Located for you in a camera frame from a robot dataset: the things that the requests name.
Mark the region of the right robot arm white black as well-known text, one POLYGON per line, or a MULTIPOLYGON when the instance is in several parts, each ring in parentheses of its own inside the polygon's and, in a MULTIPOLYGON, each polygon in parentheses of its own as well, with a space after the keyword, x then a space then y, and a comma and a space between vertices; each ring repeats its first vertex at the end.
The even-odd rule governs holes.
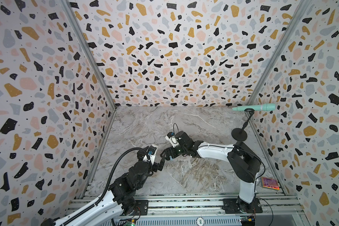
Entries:
POLYGON ((161 157, 167 161, 182 155, 229 162, 240 179, 239 200, 246 204, 253 203, 262 161, 244 142, 238 141, 234 145, 216 145, 202 140, 193 141, 184 131, 177 134, 170 132, 166 135, 166 140, 170 142, 171 147, 165 149, 161 157))

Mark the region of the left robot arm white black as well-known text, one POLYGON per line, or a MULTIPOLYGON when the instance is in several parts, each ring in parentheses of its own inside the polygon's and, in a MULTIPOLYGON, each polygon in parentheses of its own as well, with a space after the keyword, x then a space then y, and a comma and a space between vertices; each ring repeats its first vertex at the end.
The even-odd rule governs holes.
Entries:
POLYGON ((154 146, 131 148, 125 151, 114 163, 103 193, 79 210, 63 218, 48 218, 41 223, 42 226, 94 226, 119 217, 122 214, 129 215, 135 208, 134 195, 141 189, 148 177, 163 169, 167 158, 165 153, 161 155, 161 161, 155 163, 156 148, 154 146), (111 180, 120 161, 129 153, 137 151, 138 161, 129 171, 111 180))

